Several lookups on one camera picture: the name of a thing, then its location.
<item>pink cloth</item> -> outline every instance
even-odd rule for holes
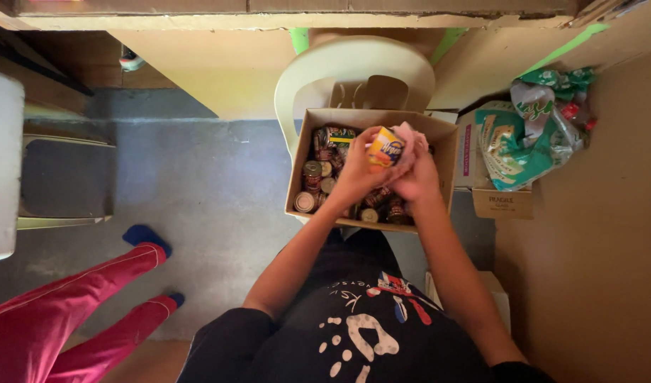
[[[156,296],[59,355],[63,344],[98,305],[166,259],[158,245],[141,243],[113,260],[1,304],[0,382],[98,382],[176,310],[176,302]]]
[[[391,127],[394,134],[406,142],[404,151],[401,153],[401,158],[396,165],[391,167],[389,178],[384,183],[384,186],[389,185],[398,178],[403,177],[409,170],[413,169],[415,163],[415,146],[419,145],[424,151],[430,150],[430,144],[424,134],[416,132],[409,123],[404,122],[400,126]]]

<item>cloth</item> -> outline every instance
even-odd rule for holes
[[[410,126],[409,123],[403,122],[400,126],[391,127],[394,134],[401,138],[405,143],[404,151],[401,153],[401,158],[396,165],[391,167],[390,174],[384,183],[384,186],[391,184],[398,178],[401,178],[408,171],[413,169],[415,163],[415,148],[420,146],[423,151],[430,150],[430,145],[427,143],[427,138],[424,134],[417,132]]]
[[[141,243],[113,260],[1,304],[0,382],[98,382],[176,310],[173,299],[156,296],[96,337],[58,353],[98,305],[165,261],[162,248]]]
[[[238,308],[202,327],[178,383],[551,382],[524,363],[489,368],[460,326],[402,278],[381,232],[336,237],[283,318]]]

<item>concrete floor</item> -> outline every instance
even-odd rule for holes
[[[97,120],[55,125],[114,138],[118,148],[33,143],[23,195],[34,213],[100,215],[113,205],[114,217],[18,232],[16,253],[0,262],[0,303],[125,253],[122,233],[147,223],[172,244],[173,257],[113,296],[78,332],[94,335],[134,305],[177,290],[186,304],[152,338],[190,339],[242,302],[302,226],[283,213],[291,163],[279,125],[219,121],[178,90],[103,91],[87,114]],[[491,269],[493,222],[476,218],[466,193],[455,193],[451,217],[475,265]],[[385,234],[406,278],[424,286],[417,236]]]

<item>white plastic chair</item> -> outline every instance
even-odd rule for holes
[[[434,71],[415,48],[400,41],[377,36],[348,36],[327,41],[295,57],[280,76],[274,107],[292,160],[297,143],[293,108],[297,92],[322,78],[336,78],[335,89],[347,84],[365,84],[370,76],[397,78],[408,86],[401,110],[424,112],[434,92]]]
[[[23,129],[23,85],[0,74],[0,259],[13,254],[16,230],[86,225],[104,217],[40,217],[29,213],[21,199],[21,166],[25,147],[34,140],[115,147],[67,132],[32,127]]]

